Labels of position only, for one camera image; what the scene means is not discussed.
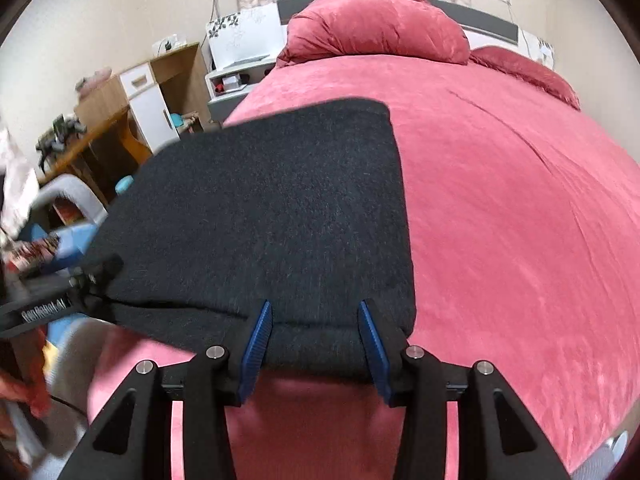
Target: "gray headboard panel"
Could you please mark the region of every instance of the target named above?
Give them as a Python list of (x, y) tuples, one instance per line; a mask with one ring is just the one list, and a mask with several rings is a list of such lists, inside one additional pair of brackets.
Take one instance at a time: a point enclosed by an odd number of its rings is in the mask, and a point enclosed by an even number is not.
[[(303, 10), (313, 0), (278, 0), (280, 23), (286, 25), (291, 17)], [(518, 44), (518, 26), (496, 18), (481, 10), (472, 9), (458, 4), (451, 4), (441, 0), (429, 0), (432, 5), (442, 9), (452, 20), (456, 20), (463, 27), (482, 34), (493, 36), (498, 40)]]

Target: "metal bolt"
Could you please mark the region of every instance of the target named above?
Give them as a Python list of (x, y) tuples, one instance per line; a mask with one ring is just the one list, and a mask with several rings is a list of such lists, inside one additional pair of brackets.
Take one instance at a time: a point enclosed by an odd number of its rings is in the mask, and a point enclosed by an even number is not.
[(411, 359), (420, 359), (421, 357), (424, 357), (424, 350), (417, 345), (408, 346), (404, 353)]
[(144, 361), (140, 361), (137, 365), (136, 365), (136, 371), (139, 374), (148, 374), (151, 370), (154, 369), (154, 364), (152, 361), (148, 361), (148, 360), (144, 360)]
[(494, 373), (494, 370), (495, 370), (494, 366), (489, 361), (480, 361), (476, 365), (476, 369), (482, 375), (491, 375), (492, 373)]
[(220, 359), (225, 354), (225, 349), (222, 346), (210, 346), (207, 348), (207, 357), (209, 359)]

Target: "pillow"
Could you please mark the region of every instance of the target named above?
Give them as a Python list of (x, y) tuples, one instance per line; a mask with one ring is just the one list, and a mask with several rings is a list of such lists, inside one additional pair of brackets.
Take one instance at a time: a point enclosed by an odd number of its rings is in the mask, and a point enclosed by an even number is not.
[(500, 46), (483, 46), (474, 49), (469, 59), (542, 88), (546, 93), (580, 111), (580, 100), (567, 81), (553, 70), (521, 56), (517, 52)]
[(427, 0), (314, 0), (294, 15), (277, 66), (351, 54), (466, 64), (462, 28)]

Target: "pink bedspread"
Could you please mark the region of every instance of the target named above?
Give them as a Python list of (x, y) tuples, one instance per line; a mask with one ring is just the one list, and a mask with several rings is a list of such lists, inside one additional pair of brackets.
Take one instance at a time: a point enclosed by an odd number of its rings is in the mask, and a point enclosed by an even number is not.
[[(494, 362), (573, 470), (640, 394), (638, 165), (586, 115), (473, 63), (351, 56), (286, 67), (229, 122), (345, 96), (391, 110), (415, 267), (411, 343), (448, 362)], [(92, 413), (137, 361), (187, 357), (114, 330)], [(372, 386), (264, 373), (227, 413), (239, 480), (392, 476), (403, 414)]]

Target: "drawer handle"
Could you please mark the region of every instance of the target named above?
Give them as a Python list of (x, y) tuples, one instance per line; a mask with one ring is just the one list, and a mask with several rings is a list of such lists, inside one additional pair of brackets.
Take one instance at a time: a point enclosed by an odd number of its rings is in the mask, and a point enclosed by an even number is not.
[(146, 84), (146, 74), (145, 75), (141, 75), (140, 77), (135, 78), (131, 84), (133, 86), (135, 86), (136, 88), (145, 85)]
[(174, 124), (171, 122), (171, 119), (169, 118), (169, 115), (166, 113), (166, 110), (162, 110), (162, 114), (164, 115), (164, 119), (166, 120), (166, 125), (173, 130)]

